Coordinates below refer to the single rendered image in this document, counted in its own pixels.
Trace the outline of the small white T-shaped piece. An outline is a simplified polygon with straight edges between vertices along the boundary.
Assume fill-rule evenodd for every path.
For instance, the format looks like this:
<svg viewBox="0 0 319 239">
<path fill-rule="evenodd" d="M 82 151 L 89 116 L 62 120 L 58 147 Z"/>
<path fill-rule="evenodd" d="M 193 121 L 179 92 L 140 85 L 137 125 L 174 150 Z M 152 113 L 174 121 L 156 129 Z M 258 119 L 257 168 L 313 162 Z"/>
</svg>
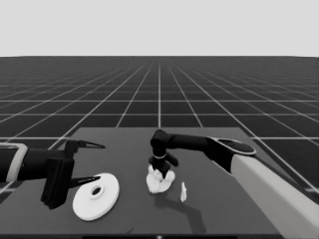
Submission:
<svg viewBox="0 0 319 239">
<path fill-rule="evenodd" d="M 185 183 L 182 182 L 182 183 L 181 183 L 180 198 L 179 198 L 181 202 L 185 202 L 186 199 L 187 199 L 186 191 L 187 191 L 187 189 L 186 189 L 186 187 L 185 187 Z"/>
</svg>

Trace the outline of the large thick white disc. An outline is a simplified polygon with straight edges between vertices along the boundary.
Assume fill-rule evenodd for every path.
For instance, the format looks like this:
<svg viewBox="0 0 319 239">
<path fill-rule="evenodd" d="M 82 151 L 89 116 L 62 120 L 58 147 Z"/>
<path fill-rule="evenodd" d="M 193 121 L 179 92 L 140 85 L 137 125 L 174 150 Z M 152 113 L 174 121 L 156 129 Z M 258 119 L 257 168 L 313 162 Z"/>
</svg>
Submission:
<svg viewBox="0 0 319 239">
<path fill-rule="evenodd" d="M 97 174 L 98 180 L 82 185 L 73 199 L 74 213 L 84 221 L 103 217 L 116 204 L 120 184 L 111 173 Z"/>
</svg>

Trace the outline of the white round carrier with pins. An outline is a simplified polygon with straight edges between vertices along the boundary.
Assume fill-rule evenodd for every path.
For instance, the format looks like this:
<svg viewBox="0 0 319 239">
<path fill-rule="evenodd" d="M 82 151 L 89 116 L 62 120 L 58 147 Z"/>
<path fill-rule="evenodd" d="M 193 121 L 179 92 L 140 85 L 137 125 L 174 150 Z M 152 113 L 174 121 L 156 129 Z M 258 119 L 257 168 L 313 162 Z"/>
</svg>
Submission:
<svg viewBox="0 0 319 239">
<path fill-rule="evenodd" d="M 153 174 L 153 175 L 150 175 L 150 174 L 147 175 L 147 185 L 148 185 L 149 183 L 151 183 L 152 181 L 156 181 L 156 179 L 154 178 L 154 174 Z M 159 193 L 162 193 L 162 192 L 165 192 L 165 191 L 169 190 L 171 184 L 172 184 L 172 182 L 168 182 L 168 181 L 166 181 L 166 180 L 164 179 L 163 182 L 160 182 L 160 192 L 159 192 Z"/>
</svg>

